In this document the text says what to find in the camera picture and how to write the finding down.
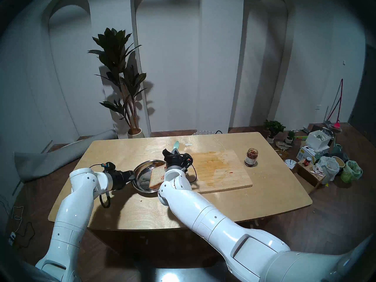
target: potted plant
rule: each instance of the potted plant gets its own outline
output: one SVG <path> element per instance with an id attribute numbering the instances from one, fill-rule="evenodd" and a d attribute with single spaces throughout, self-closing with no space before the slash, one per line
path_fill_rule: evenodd
<path id="1" fill-rule="evenodd" d="M 268 143 L 273 143 L 274 137 L 278 134 L 278 132 L 283 132 L 283 130 L 286 128 L 286 126 L 283 126 L 278 121 L 268 121 L 267 119 L 264 122 L 264 126 L 270 131 L 270 135 L 268 135 L 266 139 Z"/>
<path id="2" fill-rule="evenodd" d="M 290 130 L 285 138 L 285 143 L 292 144 L 294 140 L 295 132 Z"/>
<path id="3" fill-rule="evenodd" d="M 93 37 L 96 44 L 103 48 L 102 50 L 89 50 L 88 53 L 94 53 L 99 56 L 99 60 L 110 71 L 106 73 L 107 77 L 96 74 L 104 79 L 109 80 L 119 88 L 121 99 L 114 103 L 110 101 L 103 101 L 100 103 L 106 108 L 119 113 L 122 117 L 120 120 L 125 120 L 129 126 L 129 138 L 142 138 L 144 134 L 141 128 L 138 127 L 137 110 L 136 110 L 136 96 L 143 90 L 140 90 L 140 84 L 145 80 L 146 73 L 136 73 L 133 65 L 127 66 L 126 58 L 138 47 L 138 45 L 131 50 L 133 43 L 125 48 L 131 34 L 125 33 L 125 30 L 116 31 L 106 28 L 104 34 L 98 34 L 98 38 Z"/>

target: jar label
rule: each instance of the jar label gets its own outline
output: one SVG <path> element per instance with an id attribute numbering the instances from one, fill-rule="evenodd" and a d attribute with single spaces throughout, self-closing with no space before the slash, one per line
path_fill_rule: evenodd
<path id="1" fill-rule="evenodd" d="M 256 159 L 250 159 L 247 156 L 246 156 L 246 159 L 245 159 L 246 163 L 249 164 L 249 165 L 254 165 L 256 163 L 256 160 L 257 160 L 257 158 Z"/>

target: wooden crate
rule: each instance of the wooden crate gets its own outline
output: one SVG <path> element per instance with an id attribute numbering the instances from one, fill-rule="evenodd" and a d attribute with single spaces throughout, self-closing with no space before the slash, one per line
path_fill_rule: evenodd
<path id="1" fill-rule="evenodd" d="M 306 190 L 306 192 L 310 194 L 321 184 L 324 177 L 312 174 L 310 171 L 313 171 L 313 164 L 311 163 L 305 167 L 303 165 L 304 160 L 305 159 L 302 159 L 300 162 L 298 162 L 292 169 L 292 172 L 294 176 L 298 179 L 300 184 L 303 186 L 304 190 Z"/>

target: power strip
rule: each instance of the power strip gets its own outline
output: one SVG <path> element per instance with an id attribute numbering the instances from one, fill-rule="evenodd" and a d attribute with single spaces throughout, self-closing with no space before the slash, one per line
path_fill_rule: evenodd
<path id="1" fill-rule="evenodd" d="M 12 246 L 15 239 L 16 239 L 16 234 L 12 232 L 11 235 L 9 236 L 8 244 Z"/>

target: bread slice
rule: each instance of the bread slice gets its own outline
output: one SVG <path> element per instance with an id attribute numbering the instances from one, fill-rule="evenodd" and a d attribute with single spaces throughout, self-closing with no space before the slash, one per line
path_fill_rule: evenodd
<path id="1" fill-rule="evenodd" d="M 149 189 L 156 189 L 161 186 L 164 181 L 164 174 L 166 166 L 160 165 L 152 169 L 152 175 L 150 176 Z"/>

